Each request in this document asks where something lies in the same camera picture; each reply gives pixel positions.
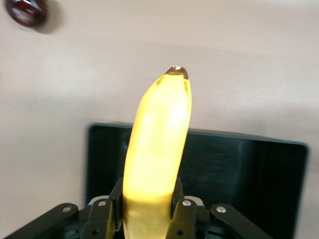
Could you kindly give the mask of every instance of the black tray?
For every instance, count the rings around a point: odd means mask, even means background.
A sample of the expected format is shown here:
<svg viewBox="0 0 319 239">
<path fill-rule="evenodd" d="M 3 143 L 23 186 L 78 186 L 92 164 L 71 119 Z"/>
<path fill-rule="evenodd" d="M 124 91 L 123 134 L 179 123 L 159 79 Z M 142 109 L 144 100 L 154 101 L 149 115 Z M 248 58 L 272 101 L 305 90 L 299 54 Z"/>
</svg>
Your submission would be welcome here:
<svg viewBox="0 0 319 239">
<path fill-rule="evenodd" d="M 123 176 L 131 125 L 89 128 L 86 203 Z M 300 142 L 189 131 L 179 169 L 184 194 L 227 203 L 275 239 L 292 239 L 307 161 Z"/>
</svg>

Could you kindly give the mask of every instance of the yellow banana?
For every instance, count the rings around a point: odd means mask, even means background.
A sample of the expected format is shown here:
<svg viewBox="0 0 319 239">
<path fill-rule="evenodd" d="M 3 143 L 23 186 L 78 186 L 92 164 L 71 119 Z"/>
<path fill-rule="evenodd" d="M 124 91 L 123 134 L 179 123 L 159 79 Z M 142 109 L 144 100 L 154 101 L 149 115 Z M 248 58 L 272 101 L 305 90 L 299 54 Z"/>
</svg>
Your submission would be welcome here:
<svg viewBox="0 0 319 239">
<path fill-rule="evenodd" d="M 144 94 L 124 170 L 126 239 L 165 238 L 190 112 L 190 84 L 183 67 L 171 67 Z"/>
</svg>

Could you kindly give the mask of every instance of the white surface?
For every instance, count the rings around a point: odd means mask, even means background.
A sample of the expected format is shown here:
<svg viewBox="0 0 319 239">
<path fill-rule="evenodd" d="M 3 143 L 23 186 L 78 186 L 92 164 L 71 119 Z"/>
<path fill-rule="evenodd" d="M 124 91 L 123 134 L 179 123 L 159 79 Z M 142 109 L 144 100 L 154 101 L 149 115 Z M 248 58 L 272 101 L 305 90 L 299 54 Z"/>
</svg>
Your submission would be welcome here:
<svg viewBox="0 0 319 239">
<path fill-rule="evenodd" d="M 296 238 L 318 238 L 318 1 L 54 0 L 39 31 L 0 13 L 0 238 L 83 206 L 87 126 L 133 122 L 173 64 L 190 76 L 192 128 L 310 146 Z"/>
</svg>

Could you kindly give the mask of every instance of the black object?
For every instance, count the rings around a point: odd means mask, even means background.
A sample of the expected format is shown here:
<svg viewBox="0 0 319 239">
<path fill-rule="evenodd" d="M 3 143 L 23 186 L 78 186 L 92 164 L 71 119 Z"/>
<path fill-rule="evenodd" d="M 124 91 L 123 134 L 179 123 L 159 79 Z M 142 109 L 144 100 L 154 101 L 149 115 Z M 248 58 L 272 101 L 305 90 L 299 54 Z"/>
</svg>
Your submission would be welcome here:
<svg viewBox="0 0 319 239">
<path fill-rule="evenodd" d="M 61 204 L 5 239 L 125 239 L 119 207 L 122 185 L 120 178 L 108 199 L 96 200 L 80 211 L 73 204 Z M 227 204 L 208 210 L 185 200 L 180 179 L 175 185 L 172 207 L 166 239 L 272 239 Z"/>
<path fill-rule="evenodd" d="M 131 125 L 89 128 L 86 202 L 123 176 Z M 189 131 L 179 177 L 186 195 L 229 204 L 275 239 L 292 239 L 308 149 L 300 142 Z"/>
</svg>

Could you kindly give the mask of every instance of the dark red fruit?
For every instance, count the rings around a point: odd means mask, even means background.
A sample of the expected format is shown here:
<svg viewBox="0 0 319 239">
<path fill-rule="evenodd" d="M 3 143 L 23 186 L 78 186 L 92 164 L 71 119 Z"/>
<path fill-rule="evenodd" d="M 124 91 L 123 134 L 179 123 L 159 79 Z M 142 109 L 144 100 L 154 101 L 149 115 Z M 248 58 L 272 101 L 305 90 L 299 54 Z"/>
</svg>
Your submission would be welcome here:
<svg viewBox="0 0 319 239">
<path fill-rule="evenodd" d="M 47 19 L 45 0 L 6 0 L 5 6 L 10 16 L 22 26 L 41 26 Z"/>
</svg>

